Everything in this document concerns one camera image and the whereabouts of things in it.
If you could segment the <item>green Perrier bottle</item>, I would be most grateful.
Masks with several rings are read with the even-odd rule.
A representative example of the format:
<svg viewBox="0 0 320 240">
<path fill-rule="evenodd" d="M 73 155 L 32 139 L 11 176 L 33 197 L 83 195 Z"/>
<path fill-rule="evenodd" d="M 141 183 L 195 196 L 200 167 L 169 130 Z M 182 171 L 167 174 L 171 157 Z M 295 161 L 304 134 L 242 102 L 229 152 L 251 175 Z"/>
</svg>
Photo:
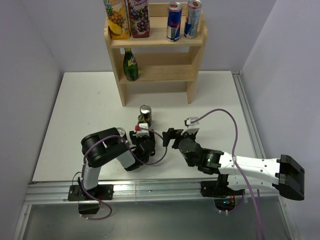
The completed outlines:
<svg viewBox="0 0 320 240">
<path fill-rule="evenodd" d="M 131 48 L 124 49 L 123 72 L 126 79 L 134 82 L 139 76 L 139 67 Z"/>
<path fill-rule="evenodd" d="M 140 114 L 140 115 L 137 117 L 137 119 L 138 119 L 138 124 L 146 123 L 145 117 L 144 117 L 142 114 Z"/>
</svg>

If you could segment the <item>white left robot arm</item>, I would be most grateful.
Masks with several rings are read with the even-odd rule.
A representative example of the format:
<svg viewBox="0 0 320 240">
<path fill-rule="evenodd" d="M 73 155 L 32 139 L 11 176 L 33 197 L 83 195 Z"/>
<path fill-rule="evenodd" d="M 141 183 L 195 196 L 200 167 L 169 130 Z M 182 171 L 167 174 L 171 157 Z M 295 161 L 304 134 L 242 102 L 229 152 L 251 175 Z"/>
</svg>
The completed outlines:
<svg viewBox="0 0 320 240">
<path fill-rule="evenodd" d="M 153 132 L 144 131 L 137 136 L 131 131 L 129 136 L 132 147 L 121 127 L 95 132 L 81 140 L 84 166 L 78 182 L 79 194 L 86 200 L 96 197 L 100 171 L 105 164 L 117 160 L 127 172 L 131 172 L 148 164 L 150 157 L 155 155 L 156 141 Z"/>
</svg>

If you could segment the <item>black gold band can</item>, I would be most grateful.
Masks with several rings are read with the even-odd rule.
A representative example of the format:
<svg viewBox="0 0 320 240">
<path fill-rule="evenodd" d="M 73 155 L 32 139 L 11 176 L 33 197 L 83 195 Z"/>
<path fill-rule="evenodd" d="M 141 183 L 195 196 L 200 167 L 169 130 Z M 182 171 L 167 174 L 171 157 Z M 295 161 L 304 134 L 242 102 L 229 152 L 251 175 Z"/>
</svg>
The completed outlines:
<svg viewBox="0 0 320 240">
<path fill-rule="evenodd" d="M 117 129 L 119 135 L 126 140 L 127 139 L 126 130 L 122 127 L 117 127 L 116 129 Z"/>
</svg>

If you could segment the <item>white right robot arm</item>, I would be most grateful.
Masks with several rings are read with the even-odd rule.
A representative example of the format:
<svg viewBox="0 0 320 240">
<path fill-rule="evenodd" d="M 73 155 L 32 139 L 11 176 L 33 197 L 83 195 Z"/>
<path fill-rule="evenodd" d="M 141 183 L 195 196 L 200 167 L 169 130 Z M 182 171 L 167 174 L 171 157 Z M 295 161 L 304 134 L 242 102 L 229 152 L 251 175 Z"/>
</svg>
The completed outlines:
<svg viewBox="0 0 320 240">
<path fill-rule="evenodd" d="M 218 179 L 209 189 L 212 197 L 224 197 L 229 193 L 239 195 L 244 189 L 278 190 L 287 199 L 305 199 L 305 169 L 290 155 L 279 158 L 252 158 L 201 147 L 196 142 L 198 129 L 169 128 L 162 133 L 163 146 L 173 140 L 173 149 L 179 150 L 189 167 L 213 175 Z"/>
</svg>

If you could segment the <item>blue Red Bull can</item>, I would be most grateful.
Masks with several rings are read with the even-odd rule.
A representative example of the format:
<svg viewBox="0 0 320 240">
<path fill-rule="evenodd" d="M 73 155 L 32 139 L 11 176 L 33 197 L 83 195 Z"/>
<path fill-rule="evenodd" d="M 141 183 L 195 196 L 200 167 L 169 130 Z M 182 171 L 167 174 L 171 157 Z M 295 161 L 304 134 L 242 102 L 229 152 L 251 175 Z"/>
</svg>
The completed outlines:
<svg viewBox="0 0 320 240">
<path fill-rule="evenodd" d="M 167 30 L 166 37 L 175 42 L 180 37 L 180 27 L 183 7 L 179 2 L 170 2 L 167 8 Z"/>
</svg>

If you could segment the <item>black yellow label can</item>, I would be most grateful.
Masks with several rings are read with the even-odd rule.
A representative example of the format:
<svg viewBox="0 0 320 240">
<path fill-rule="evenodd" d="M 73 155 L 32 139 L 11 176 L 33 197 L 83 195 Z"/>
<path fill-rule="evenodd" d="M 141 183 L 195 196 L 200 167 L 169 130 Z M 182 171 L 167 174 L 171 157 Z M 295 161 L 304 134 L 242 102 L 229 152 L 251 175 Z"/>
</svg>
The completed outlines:
<svg viewBox="0 0 320 240">
<path fill-rule="evenodd" d="M 152 124 L 152 109 L 149 105 L 144 104 L 139 109 L 140 114 L 143 115 L 144 120 L 146 123 L 148 123 L 148 126 L 150 127 Z"/>
</svg>

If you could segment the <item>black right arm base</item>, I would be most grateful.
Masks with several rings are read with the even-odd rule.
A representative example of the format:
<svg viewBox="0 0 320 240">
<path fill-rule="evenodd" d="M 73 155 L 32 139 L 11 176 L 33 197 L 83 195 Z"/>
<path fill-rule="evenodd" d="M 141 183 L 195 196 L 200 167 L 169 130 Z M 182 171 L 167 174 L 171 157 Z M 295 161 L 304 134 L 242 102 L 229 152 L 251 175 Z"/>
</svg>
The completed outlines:
<svg viewBox="0 0 320 240">
<path fill-rule="evenodd" d="M 233 190 L 226 183 L 218 184 L 218 180 L 207 180 L 200 182 L 200 194 L 202 197 L 213 198 L 214 206 L 219 211 L 230 212 L 237 206 L 236 197 L 241 196 L 243 200 L 245 190 Z"/>
</svg>

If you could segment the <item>silver Red Bull can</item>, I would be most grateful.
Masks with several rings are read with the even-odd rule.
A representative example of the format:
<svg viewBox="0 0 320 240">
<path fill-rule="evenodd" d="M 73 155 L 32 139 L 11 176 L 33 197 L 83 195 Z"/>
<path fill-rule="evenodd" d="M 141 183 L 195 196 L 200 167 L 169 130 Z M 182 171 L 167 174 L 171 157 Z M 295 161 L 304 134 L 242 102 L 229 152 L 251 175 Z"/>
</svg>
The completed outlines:
<svg viewBox="0 0 320 240">
<path fill-rule="evenodd" d="M 189 0 L 184 25 L 183 35 L 188 39 L 194 39 L 197 35 L 200 21 L 202 2 L 200 0 Z"/>
</svg>

